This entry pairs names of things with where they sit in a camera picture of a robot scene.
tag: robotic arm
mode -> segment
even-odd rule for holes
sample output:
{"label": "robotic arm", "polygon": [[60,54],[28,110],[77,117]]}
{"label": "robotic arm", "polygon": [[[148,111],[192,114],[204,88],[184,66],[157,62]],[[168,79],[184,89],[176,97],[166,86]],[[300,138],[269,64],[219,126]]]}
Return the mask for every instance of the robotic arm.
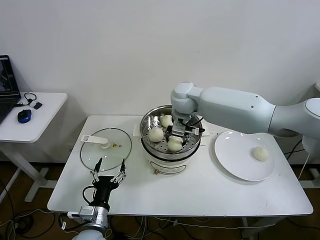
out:
{"label": "robotic arm", "polygon": [[[97,162],[92,174],[92,186],[87,186],[82,191],[82,197],[88,205],[82,206],[80,211],[69,211],[67,216],[70,219],[78,219],[83,222],[87,230],[80,232],[72,240],[105,240],[103,237],[108,229],[107,215],[110,210],[108,204],[110,193],[112,190],[119,187],[119,185],[126,178],[126,165],[123,159],[120,171],[117,176],[98,176],[102,158]],[[88,201],[85,197],[85,191],[89,188],[94,188],[93,201]],[[65,223],[60,223],[61,228],[64,230]]]}
{"label": "robotic arm", "polygon": [[172,134],[184,136],[193,114],[212,124],[245,134],[276,137],[303,135],[310,154],[320,154],[320,98],[289,106],[275,106],[250,92],[220,87],[199,88],[182,82],[171,93]]}

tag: white side table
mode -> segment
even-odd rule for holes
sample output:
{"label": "white side table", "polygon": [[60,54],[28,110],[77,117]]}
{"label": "white side table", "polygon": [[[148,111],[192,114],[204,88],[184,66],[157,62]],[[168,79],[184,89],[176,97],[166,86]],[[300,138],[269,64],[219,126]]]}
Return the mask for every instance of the white side table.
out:
{"label": "white side table", "polygon": [[[34,92],[37,96],[37,101],[41,102],[43,106],[38,110],[30,107],[15,107],[5,120],[0,124],[0,150],[18,167],[6,189],[9,190],[20,170],[24,171],[30,178],[34,180],[32,187],[25,197],[26,202],[32,202],[39,188],[53,189],[57,181],[45,179],[48,168],[42,168],[38,172],[18,151],[17,147],[11,143],[34,143],[42,133],[45,131],[51,120],[57,114],[64,102],[67,100],[66,93],[54,92]],[[23,97],[24,92],[21,92],[21,102],[27,101]],[[31,109],[31,120],[27,123],[21,124],[17,120],[17,115],[23,109]],[[6,191],[0,195],[0,203],[6,196]]]}

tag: laptop screen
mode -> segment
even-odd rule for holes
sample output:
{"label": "laptop screen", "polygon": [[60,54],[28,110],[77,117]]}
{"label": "laptop screen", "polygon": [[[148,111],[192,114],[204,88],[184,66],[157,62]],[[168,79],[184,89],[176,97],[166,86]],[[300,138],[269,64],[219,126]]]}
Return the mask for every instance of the laptop screen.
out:
{"label": "laptop screen", "polygon": [[9,57],[0,55],[0,97],[19,97],[19,89]]}

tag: cable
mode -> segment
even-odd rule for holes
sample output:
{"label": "cable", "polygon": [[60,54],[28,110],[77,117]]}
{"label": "cable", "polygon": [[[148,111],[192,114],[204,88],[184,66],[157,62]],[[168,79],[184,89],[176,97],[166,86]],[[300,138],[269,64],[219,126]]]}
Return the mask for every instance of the cable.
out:
{"label": "cable", "polygon": [[[62,217],[63,217],[63,214],[60,213],[60,215],[58,216],[58,224],[59,224],[60,228],[62,228],[62,226],[63,226]],[[70,228],[65,228],[64,231],[70,232],[70,231],[73,231],[73,230],[75,230],[77,228],[80,228],[80,227],[82,227],[82,226],[84,226],[86,224],[89,224],[89,223],[91,223],[91,222],[90,221],[84,221],[83,223],[80,223],[80,224],[78,224],[76,226],[73,226],[73,227],[70,227]]]}
{"label": "cable", "polygon": [[204,119],[204,117],[202,117],[202,118],[200,118],[200,120],[199,121],[196,121],[194,124],[192,124],[191,126],[195,126],[195,125],[197,125],[198,123],[200,123],[202,120]]}
{"label": "cable", "polygon": [[304,163],[304,165],[303,165],[303,167],[302,167],[302,169],[301,169],[301,172],[300,172],[300,174],[299,174],[298,180],[300,179],[301,174],[302,174],[303,170],[305,169],[305,166],[306,166],[306,164],[307,164],[307,162],[308,162],[308,160],[309,160],[309,157],[310,157],[310,153],[309,153],[308,156],[306,157],[305,163]]}
{"label": "cable", "polygon": [[[34,96],[33,98],[28,98],[27,95],[30,94],[32,96]],[[35,95],[32,92],[26,92],[24,95],[24,98],[27,100],[28,103],[24,104],[23,102],[19,102],[17,104],[15,104],[15,107],[22,107],[22,106],[28,106],[30,105],[33,101],[37,100],[37,95]]]}
{"label": "cable", "polygon": [[198,219],[196,219],[195,217],[193,217],[193,219],[196,220],[196,221],[199,222],[199,223],[206,223],[206,222],[208,222],[208,221],[211,219],[211,217],[209,217],[207,220],[204,220],[204,221],[198,220]]}
{"label": "cable", "polygon": [[163,226],[161,226],[161,224],[160,224],[160,220],[158,219],[158,224],[159,224],[159,227],[161,228],[161,229],[166,229],[167,227],[170,227],[170,225],[168,225],[168,226],[166,226],[168,223],[169,223],[169,221],[168,220],[166,220],[166,222],[164,223],[164,225]]}
{"label": "cable", "polygon": [[145,222],[146,222],[146,228],[148,229],[148,231],[149,231],[150,233],[156,234],[156,235],[162,237],[164,240],[168,240],[168,239],[167,239],[165,236],[163,236],[162,234],[160,234],[160,233],[158,233],[158,232],[155,232],[155,231],[153,231],[153,230],[150,230],[148,217],[146,217]]}
{"label": "cable", "polygon": [[11,204],[11,210],[12,210],[12,220],[13,220],[14,217],[15,217],[14,204],[13,204],[13,202],[12,202],[12,200],[11,200],[10,194],[9,194],[6,186],[4,185],[4,183],[3,183],[1,180],[0,180],[0,183],[1,183],[1,185],[3,186],[3,189],[5,190],[8,198],[9,198],[9,201],[10,201],[10,204]]}
{"label": "cable", "polygon": [[70,233],[74,233],[74,234],[79,234],[79,232],[77,232],[77,231],[64,231],[66,234],[70,234]]}
{"label": "cable", "polygon": [[11,205],[11,210],[12,210],[12,219],[11,219],[11,224],[12,224],[12,227],[11,227],[11,230],[9,232],[9,234],[7,234],[7,231],[8,231],[8,227],[9,227],[9,224],[5,227],[5,239],[9,239],[10,238],[10,235],[11,235],[11,232],[12,232],[12,229],[13,229],[13,233],[14,233],[14,239],[16,238],[16,230],[14,228],[14,225],[15,225],[15,210],[14,210],[14,204],[12,202],[12,199],[10,197],[10,194],[5,186],[5,184],[0,180],[0,183],[1,185],[3,186],[3,189],[5,190],[8,198],[9,198],[9,201],[10,201],[10,205]]}
{"label": "cable", "polygon": [[148,217],[145,217],[145,221],[144,221],[144,229],[143,229],[143,232],[142,232],[141,240],[144,238],[144,235],[145,235],[146,226],[147,226],[147,220],[148,220]]}
{"label": "cable", "polygon": [[[153,230],[154,232],[159,231],[161,228],[157,228],[156,230]],[[149,232],[148,234],[144,235],[144,237],[147,237],[149,235],[153,234],[153,232]],[[132,237],[132,238],[128,238],[128,239],[141,239],[141,237]]]}
{"label": "cable", "polygon": [[141,225],[142,225],[142,222],[143,222],[143,221],[144,221],[144,216],[143,216],[142,219],[141,219],[141,223],[138,224],[138,225],[139,225],[139,228],[138,228],[138,231],[136,231],[135,235],[133,235],[133,236],[126,235],[129,239],[133,239],[133,238],[135,238],[135,237],[138,235],[138,233],[139,233],[139,231],[140,231],[140,229],[141,229]]}
{"label": "cable", "polygon": [[302,142],[302,139],[300,141],[297,142],[297,144],[292,148],[289,156],[286,158],[287,160],[289,160],[289,158],[291,157],[291,155],[294,153],[296,147]]}
{"label": "cable", "polygon": [[0,227],[6,225],[6,224],[9,223],[9,222],[12,222],[12,220],[8,220],[8,221],[6,221],[5,223],[2,223],[2,224],[0,225]]}
{"label": "cable", "polygon": [[307,228],[307,229],[316,229],[316,230],[320,230],[320,227],[316,227],[316,226],[303,226],[303,225],[300,225],[300,224],[297,224],[293,221],[291,221],[289,218],[286,218],[291,224],[297,226],[297,227],[300,227],[300,228]]}
{"label": "cable", "polygon": [[111,235],[112,235],[112,229],[111,229],[111,228],[108,228],[108,229],[105,231],[104,238],[107,239],[107,238],[109,238]]}
{"label": "cable", "polygon": [[298,153],[298,152],[302,152],[302,151],[304,151],[305,149],[300,149],[300,150],[297,150],[297,151],[293,151],[292,153],[294,154],[294,153]]}
{"label": "cable", "polygon": [[126,236],[123,232],[119,232],[119,231],[116,231],[113,226],[112,226],[112,219],[113,219],[114,216],[110,216],[110,219],[109,219],[109,222],[110,222],[110,228],[112,230],[112,233],[113,233],[113,239],[126,239]]}
{"label": "cable", "polygon": [[42,232],[42,233],[40,233],[40,234],[38,234],[36,236],[25,236],[25,235],[23,235],[21,233],[19,235],[21,237],[25,238],[25,239],[36,239],[36,238],[44,235],[45,233],[47,233],[54,226],[55,222],[56,222],[56,215],[53,213],[53,221],[51,223],[51,226],[47,230],[45,230],[44,232]]}
{"label": "cable", "polygon": [[183,225],[180,225],[180,226],[183,228],[183,230],[186,232],[186,234],[188,234],[190,238],[192,238],[193,240],[201,240],[199,238],[192,236]]}
{"label": "cable", "polygon": [[88,199],[86,198],[86,196],[85,196],[85,191],[87,190],[87,189],[92,189],[92,188],[94,188],[95,186],[86,186],[83,190],[82,190],[82,197],[83,197],[83,199],[87,202],[87,204],[90,204],[90,202],[88,201]]}
{"label": "cable", "polygon": [[[184,121],[181,118],[179,118],[179,122],[185,127],[188,127],[188,128],[192,128],[193,127],[193,125],[190,126],[188,124],[185,124]],[[206,131],[204,128],[199,128],[199,133],[203,133],[204,131]]]}
{"label": "cable", "polygon": [[[156,219],[159,220],[165,220],[159,217],[156,217]],[[200,228],[208,228],[208,229],[230,229],[230,230],[236,230],[236,229],[259,229],[259,228],[267,228],[267,227],[271,227],[276,225],[274,224],[270,224],[270,225],[265,225],[265,226],[237,226],[237,227],[225,227],[225,226],[203,226],[203,225],[195,225],[195,224],[186,224],[186,223],[182,223],[182,222],[176,222],[176,221],[171,221],[168,220],[169,222],[172,223],[176,223],[176,224],[180,224],[180,225],[185,225],[185,226],[192,226],[192,227],[200,227]]]}
{"label": "cable", "polygon": [[[13,218],[14,218],[14,221],[16,221],[16,219],[29,216],[29,215],[33,214],[34,212],[36,212],[36,211],[41,211],[41,212],[44,213],[44,214],[53,214],[53,212],[51,212],[51,211],[48,212],[47,209],[45,209],[45,208],[29,209],[29,210],[21,211],[21,212],[17,213],[16,215],[14,215],[14,217],[13,217]],[[22,216],[18,216],[19,214],[26,213],[26,212],[30,212],[30,213],[25,214],[25,215],[22,215]],[[10,238],[10,235],[11,235],[12,230],[13,230],[13,233],[14,233],[14,238],[13,238],[13,239],[15,239],[15,236],[16,236],[16,228],[13,227],[13,226],[14,226],[14,222],[13,222],[12,220],[9,220],[9,221],[7,221],[6,223],[8,223],[8,222],[11,222],[11,223],[12,223],[12,226],[11,226],[11,229],[10,229],[9,234],[7,234],[9,225],[7,225],[6,228],[5,228],[5,236],[6,236],[6,239],[7,239],[7,238],[8,238],[8,239]]]}
{"label": "cable", "polygon": [[34,218],[29,216],[24,216],[14,220],[15,223],[15,232],[19,235],[26,234],[34,224]]}

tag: steamed bun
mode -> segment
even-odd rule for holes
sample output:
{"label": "steamed bun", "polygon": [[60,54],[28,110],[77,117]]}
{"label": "steamed bun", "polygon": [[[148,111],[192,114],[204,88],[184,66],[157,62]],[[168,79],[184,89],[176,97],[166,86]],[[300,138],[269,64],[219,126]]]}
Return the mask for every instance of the steamed bun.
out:
{"label": "steamed bun", "polygon": [[182,149],[183,140],[181,137],[170,136],[167,143],[168,149],[171,152],[178,152]]}
{"label": "steamed bun", "polygon": [[161,118],[161,125],[164,127],[164,128],[167,128],[168,126],[172,126],[173,123],[172,123],[172,117],[171,115],[165,115]]}
{"label": "steamed bun", "polygon": [[261,162],[265,162],[269,158],[269,151],[262,146],[258,146],[256,148],[254,148],[252,151],[252,154],[255,159],[257,159],[258,161],[261,161]]}
{"label": "steamed bun", "polygon": [[151,142],[157,143],[160,142],[164,137],[164,132],[161,128],[154,127],[149,131],[148,136]]}

